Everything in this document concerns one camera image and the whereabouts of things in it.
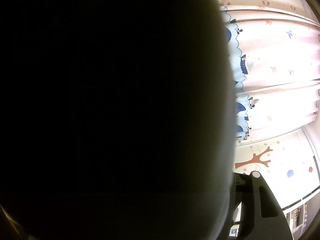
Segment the pink patterned curtain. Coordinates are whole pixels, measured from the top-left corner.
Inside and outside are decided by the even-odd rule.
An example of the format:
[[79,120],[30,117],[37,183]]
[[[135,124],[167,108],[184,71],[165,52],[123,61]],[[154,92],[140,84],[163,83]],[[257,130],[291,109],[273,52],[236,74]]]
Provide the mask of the pink patterned curtain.
[[248,74],[244,93],[253,97],[249,138],[274,137],[319,116],[319,23],[273,8],[227,7],[243,32],[240,49]]

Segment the blue whale pillow near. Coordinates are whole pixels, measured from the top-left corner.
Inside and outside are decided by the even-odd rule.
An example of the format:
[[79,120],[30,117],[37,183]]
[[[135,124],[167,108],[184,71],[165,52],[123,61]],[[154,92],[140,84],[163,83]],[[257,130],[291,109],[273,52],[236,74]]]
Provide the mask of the blue whale pillow near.
[[236,139],[247,140],[252,129],[249,122],[249,111],[255,107],[253,97],[247,93],[236,95]]

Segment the blue whale pillow far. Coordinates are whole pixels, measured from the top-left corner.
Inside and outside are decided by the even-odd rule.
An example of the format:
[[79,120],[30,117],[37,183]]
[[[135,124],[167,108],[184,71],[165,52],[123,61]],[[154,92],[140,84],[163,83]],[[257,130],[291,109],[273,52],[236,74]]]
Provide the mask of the blue whale pillow far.
[[244,81],[248,70],[246,67],[246,55],[240,49],[239,35],[243,32],[235,18],[232,18],[227,7],[221,6],[220,11],[225,24],[225,36],[227,41],[228,59],[233,72],[233,82],[236,93],[244,92]]

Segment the black puffer jacket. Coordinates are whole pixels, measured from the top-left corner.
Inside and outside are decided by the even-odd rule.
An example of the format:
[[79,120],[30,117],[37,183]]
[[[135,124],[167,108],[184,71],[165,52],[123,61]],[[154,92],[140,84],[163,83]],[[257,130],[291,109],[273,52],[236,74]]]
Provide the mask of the black puffer jacket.
[[1,239],[216,239],[234,99],[217,0],[1,0]]

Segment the white shelf unit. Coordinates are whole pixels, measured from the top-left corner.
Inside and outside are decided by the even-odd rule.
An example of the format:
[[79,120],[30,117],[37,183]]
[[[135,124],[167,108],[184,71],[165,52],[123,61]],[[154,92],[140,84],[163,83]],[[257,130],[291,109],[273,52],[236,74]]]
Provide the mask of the white shelf unit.
[[300,239],[319,211],[319,186],[299,201],[283,208],[292,238]]

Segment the blue whale pillow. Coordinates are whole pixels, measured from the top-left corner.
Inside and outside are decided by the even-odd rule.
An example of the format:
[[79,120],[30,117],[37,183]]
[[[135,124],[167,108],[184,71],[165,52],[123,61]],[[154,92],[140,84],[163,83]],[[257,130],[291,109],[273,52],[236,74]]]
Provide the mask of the blue whale pillow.
[[236,139],[247,140],[252,129],[249,122],[249,111],[255,107],[253,97],[247,93],[236,95]]
[[239,35],[243,32],[235,18],[232,18],[227,7],[221,6],[220,11],[225,24],[225,36],[227,41],[228,59],[233,72],[233,82],[236,93],[244,92],[244,81],[248,70],[246,67],[246,55],[240,49]]

